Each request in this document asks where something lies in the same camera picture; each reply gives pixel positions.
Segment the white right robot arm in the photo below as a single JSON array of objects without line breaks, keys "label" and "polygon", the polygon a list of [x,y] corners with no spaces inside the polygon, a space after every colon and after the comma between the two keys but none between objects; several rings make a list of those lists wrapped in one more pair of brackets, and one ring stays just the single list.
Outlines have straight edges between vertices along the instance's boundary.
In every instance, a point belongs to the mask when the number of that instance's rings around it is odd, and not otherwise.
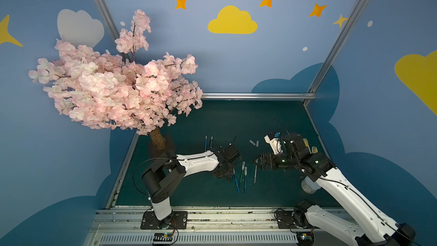
[{"label": "white right robot arm", "polygon": [[275,213],[279,225],[291,219],[296,227],[319,228],[349,246],[413,245],[416,233],[411,226],[397,223],[383,213],[346,179],[327,155],[310,148],[301,135],[283,138],[279,133],[270,133],[264,139],[272,152],[256,157],[253,162],[257,167],[299,170],[304,175],[301,183],[304,191],[312,194],[319,189],[325,190],[353,219],[347,221],[304,200],[289,216],[284,211]]}]

